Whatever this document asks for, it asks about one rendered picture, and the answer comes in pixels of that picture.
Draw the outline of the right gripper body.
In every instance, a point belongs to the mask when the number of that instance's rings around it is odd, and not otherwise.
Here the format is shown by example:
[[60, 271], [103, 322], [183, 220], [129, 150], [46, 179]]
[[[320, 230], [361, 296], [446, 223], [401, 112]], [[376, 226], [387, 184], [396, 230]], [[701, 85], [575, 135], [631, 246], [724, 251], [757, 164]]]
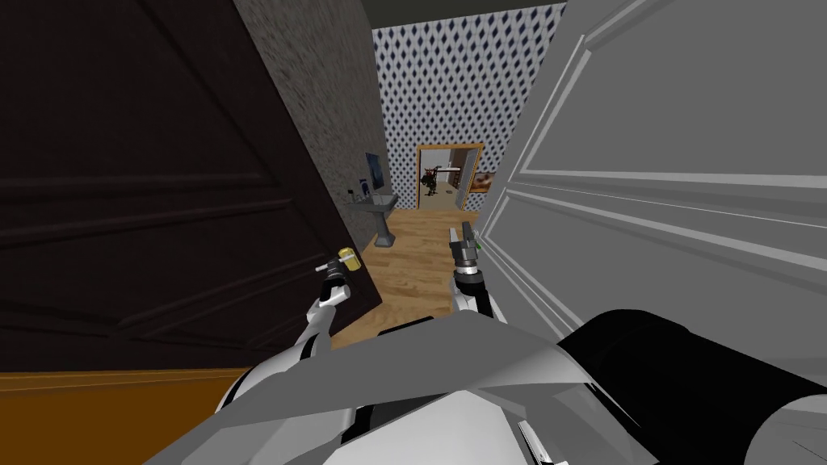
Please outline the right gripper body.
[[453, 241], [452, 257], [457, 274], [476, 274], [478, 272], [479, 245], [476, 241]]

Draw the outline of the grey door leaf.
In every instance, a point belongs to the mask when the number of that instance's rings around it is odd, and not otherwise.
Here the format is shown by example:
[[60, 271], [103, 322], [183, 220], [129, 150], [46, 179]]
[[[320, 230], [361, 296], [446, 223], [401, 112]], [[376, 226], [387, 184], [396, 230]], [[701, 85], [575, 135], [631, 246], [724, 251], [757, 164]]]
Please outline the grey door leaf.
[[827, 0], [571, 0], [476, 232], [513, 326], [641, 309], [827, 386]]

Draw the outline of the grey pedestal sink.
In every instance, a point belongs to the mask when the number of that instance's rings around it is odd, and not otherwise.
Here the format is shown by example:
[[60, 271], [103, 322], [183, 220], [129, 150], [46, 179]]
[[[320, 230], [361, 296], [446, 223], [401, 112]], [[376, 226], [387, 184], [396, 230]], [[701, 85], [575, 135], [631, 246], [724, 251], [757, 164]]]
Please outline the grey pedestal sink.
[[373, 214], [377, 238], [374, 246], [378, 248], [389, 248], [395, 241], [395, 236], [389, 231], [386, 214], [395, 207], [398, 200], [398, 195], [378, 195], [374, 194], [366, 199], [361, 199], [355, 202], [347, 203], [346, 206], [352, 210], [359, 212], [368, 212]]

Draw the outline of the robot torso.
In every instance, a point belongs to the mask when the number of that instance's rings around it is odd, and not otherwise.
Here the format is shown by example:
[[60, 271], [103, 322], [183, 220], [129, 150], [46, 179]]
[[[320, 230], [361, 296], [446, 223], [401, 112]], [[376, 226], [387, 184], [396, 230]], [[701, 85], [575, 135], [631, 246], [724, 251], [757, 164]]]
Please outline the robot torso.
[[332, 350], [313, 329], [145, 465], [657, 465], [559, 346], [457, 312]]

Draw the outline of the dark brown door leaf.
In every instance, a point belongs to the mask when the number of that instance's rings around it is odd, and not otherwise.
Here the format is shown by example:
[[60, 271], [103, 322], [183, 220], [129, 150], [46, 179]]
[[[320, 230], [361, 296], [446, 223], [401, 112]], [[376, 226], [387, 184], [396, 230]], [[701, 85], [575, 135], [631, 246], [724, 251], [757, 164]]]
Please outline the dark brown door leaf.
[[235, 0], [0, 0], [0, 372], [253, 365], [353, 244]]

